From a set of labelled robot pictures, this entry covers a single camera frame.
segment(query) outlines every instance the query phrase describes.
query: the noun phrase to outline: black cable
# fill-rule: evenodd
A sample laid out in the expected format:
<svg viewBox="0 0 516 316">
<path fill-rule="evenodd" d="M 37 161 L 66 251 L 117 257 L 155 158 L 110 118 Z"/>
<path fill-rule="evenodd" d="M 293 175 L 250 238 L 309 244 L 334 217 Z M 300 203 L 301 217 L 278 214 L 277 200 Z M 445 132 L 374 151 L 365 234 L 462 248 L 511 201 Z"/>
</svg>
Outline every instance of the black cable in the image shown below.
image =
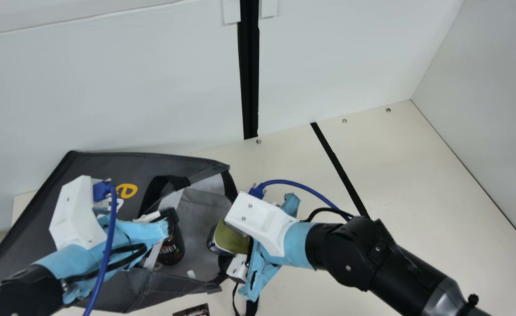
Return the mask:
<svg viewBox="0 0 516 316">
<path fill-rule="evenodd" d="M 312 221 L 312 219 L 316 216 L 316 214 L 319 214 L 320 212 L 331 212 L 334 214 L 338 214 L 338 215 L 342 216 L 342 218 L 344 218 L 344 220 L 346 220 L 346 222 L 349 222 L 352 218 L 354 218 L 354 216 L 352 214 L 341 211 L 341 210 L 336 210 L 334 208 L 317 208 L 316 210 L 312 211 L 312 213 L 308 216 L 308 218 L 306 220 L 302 220 L 302 222 L 308 223 L 308 222 Z"/>
<path fill-rule="evenodd" d="M 147 252 L 147 245 L 146 244 L 129 244 L 127 246 L 123 246 L 120 248 L 112 249 L 110 254 L 121 254 L 124 252 L 130 252 L 134 251 L 130 256 L 127 256 L 126 258 L 123 258 L 122 260 L 119 260 L 117 262 L 114 262 L 112 264 L 108 265 L 108 268 L 106 272 L 111 272 L 113 270 L 116 270 L 118 268 L 121 268 L 122 266 L 128 265 L 140 256 L 143 256 Z M 65 282 L 67 284 L 72 284 L 73 282 L 79 282 L 83 280 L 89 280 L 91 278 L 94 278 L 97 276 L 99 269 L 92 271 L 88 274 L 82 274 L 80 276 L 70 276 L 67 279 L 65 279 Z"/>
<path fill-rule="evenodd" d="M 358 209 L 358 212 L 361 216 L 364 216 L 366 218 L 369 218 L 369 214 L 367 213 L 367 209 L 365 208 L 362 200 L 360 199 L 360 196 L 356 192 L 356 189 L 352 185 L 352 182 L 350 181 L 350 178 L 348 178 L 348 174 L 346 174 L 346 171 L 344 171 L 344 168 L 342 167 L 342 164 L 340 164 L 340 161 L 338 160 L 338 157 L 332 151 L 332 148 L 330 148 L 330 144 L 328 144 L 328 140 L 324 137 L 324 134 L 320 130 L 318 124 L 316 122 L 311 123 L 312 130 L 315 131 L 316 137 L 319 139 L 320 144 L 324 148 L 324 151 L 328 155 L 328 158 L 330 158 L 330 162 L 332 162 L 332 165 L 336 169 L 336 172 L 338 173 L 338 176 L 340 176 L 340 180 L 342 180 L 342 183 L 344 184 L 344 187 L 348 191 L 348 194 L 350 195 L 350 198 L 352 198 L 352 201 L 354 202 L 354 205 Z"/>
</svg>

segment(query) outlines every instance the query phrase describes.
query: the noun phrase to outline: metal bolt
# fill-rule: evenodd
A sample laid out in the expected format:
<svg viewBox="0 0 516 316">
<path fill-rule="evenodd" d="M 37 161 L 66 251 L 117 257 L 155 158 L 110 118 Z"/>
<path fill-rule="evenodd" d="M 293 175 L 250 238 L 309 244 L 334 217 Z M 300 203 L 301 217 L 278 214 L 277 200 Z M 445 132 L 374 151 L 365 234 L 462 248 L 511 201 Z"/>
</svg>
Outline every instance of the metal bolt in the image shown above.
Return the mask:
<svg viewBox="0 0 516 316">
<path fill-rule="evenodd" d="M 63 292 L 67 292 L 69 290 L 69 284 L 65 281 L 61 281 L 61 288 L 63 289 Z"/>
</svg>

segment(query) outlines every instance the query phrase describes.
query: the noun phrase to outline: white clip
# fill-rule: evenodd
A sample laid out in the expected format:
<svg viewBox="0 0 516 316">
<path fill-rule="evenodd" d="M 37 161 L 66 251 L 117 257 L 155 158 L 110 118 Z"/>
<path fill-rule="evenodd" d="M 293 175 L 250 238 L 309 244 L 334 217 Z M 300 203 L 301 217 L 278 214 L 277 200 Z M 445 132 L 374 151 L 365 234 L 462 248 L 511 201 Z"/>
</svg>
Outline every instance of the white clip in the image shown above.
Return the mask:
<svg viewBox="0 0 516 316">
<path fill-rule="evenodd" d="M 240 0 L 222 0 L 222 5 L 225 24 L 240 22 Z"/>
<path fill-rule="evenodd" d="M 260 18 L 278 15 L 278 0 L 260 0 Z"/>
</svg>

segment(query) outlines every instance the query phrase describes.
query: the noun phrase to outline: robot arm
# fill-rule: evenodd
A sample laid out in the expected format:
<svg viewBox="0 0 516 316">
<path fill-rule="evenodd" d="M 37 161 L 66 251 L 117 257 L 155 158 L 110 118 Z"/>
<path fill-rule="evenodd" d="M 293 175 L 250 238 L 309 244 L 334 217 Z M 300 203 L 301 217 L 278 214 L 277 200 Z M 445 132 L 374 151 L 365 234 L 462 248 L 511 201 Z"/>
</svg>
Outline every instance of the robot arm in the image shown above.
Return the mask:
<svg viewBox="0 0 516 316">
<path fill-rule="evenodd" d="M 61 188 L 50 224 L 57 251 L 0 283 L 0 315 L 51 315 L 93 292 L 111 227 L 110 186 L 109 180 L 80 176 Z M 151 249 L 158 253 L 168 236 L 164 216 L 153 212 L 133 222 L 115 221 L 104 282 Z"/>
<path fill-rule="evenodd" d="M 465 301 L 452 278 L 398 246 L 380 220 L 303 223 L 241 192 L 225 221 L 260 242 L 269 262 L 308 267 L 306 261 L 344 286 L 373 292 L 400 314 L 489 316 L 475 307 L 477 296 Z"/>
</svg>

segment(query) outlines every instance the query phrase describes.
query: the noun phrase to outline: bottle label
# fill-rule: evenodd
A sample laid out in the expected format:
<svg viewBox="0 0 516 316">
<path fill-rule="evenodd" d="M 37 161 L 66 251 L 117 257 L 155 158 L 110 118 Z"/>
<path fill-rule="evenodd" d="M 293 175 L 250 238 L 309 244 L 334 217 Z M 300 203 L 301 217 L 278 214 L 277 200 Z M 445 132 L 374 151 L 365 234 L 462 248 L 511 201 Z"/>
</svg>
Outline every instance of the bottle label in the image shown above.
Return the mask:
<svg viewBox="0 0 516 316">
<path fill-rule="evenodd" d="M 171 252 L 175 252 L 175 251 L 176 251 L 176 244 L 171 244 L 171 245 L 162 246 L 162 248 L 160 249 L 160 254 L 165 255 L 165 254 L 170 254 Z"/>
</svg>

